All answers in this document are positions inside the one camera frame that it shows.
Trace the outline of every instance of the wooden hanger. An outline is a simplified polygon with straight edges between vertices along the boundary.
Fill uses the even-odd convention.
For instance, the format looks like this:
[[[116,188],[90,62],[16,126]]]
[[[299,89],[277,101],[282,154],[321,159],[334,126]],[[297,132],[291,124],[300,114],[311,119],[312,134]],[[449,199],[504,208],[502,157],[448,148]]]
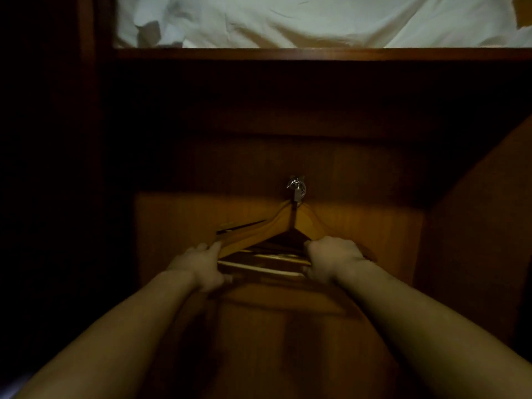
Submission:
[[[321,239],[326,235],[342,237],[323,224],[308,204],[298,205],[288,200],[281,204],[276,215],[269,220],[219,235],[216,241],[222,242],[222,249],[218,258],[239,252],[290,229],[298,230],[311,241]],[[362,244],[357,244],[357,246],[364,257],[374,262],[377,261],[372,251]]]

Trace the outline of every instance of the wooden shelf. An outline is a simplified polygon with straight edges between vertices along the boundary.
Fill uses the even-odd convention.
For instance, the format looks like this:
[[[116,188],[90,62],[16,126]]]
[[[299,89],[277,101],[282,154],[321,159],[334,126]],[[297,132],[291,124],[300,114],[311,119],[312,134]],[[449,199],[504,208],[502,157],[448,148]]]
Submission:
[[[336,61],[524,61],[532,49],[116,49],[119,60],[336,60]]]

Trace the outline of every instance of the white sheet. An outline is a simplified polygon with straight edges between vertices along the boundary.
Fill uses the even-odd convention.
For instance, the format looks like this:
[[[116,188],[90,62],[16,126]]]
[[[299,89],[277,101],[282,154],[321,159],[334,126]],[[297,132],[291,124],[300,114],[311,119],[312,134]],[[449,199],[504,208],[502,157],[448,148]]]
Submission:
[[[117,0],[126,47],[532,47],[512,0]]]

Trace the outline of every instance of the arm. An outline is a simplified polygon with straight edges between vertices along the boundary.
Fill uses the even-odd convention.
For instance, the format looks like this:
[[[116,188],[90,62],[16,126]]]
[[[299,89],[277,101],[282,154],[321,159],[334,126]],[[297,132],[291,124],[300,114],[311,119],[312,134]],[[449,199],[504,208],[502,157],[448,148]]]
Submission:
[[[220,244],[200,244],[94,322],[17,395],[23,398],[136,397],[159,341],[186,298],[229,281],[216,269]]]
[[[311,279],[343,288],[445,398],[530,398],[532,365],[484,329],[364,259],[352,241],[307,244]]]

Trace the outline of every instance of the clothes hanger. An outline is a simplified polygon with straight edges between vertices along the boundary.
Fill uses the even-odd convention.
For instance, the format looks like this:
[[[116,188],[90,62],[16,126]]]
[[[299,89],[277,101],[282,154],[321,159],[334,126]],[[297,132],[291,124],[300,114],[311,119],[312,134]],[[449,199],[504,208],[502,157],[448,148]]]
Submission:
[[[290,229],[296,229],[311,241],[321,239],[327,235],[342,237],[325,225],[308,204],[302,203],[306,193],[304,177],[292,177],[287,188],[294,190],[294,200],[284,201],[272,218],[249,227],[218,235],[216,241],[222,242],[222,249],[218,259],[259,244]],[[358,243],[357,246],[364,257],[374,262],[377,261],[376,256],[367,247]]]

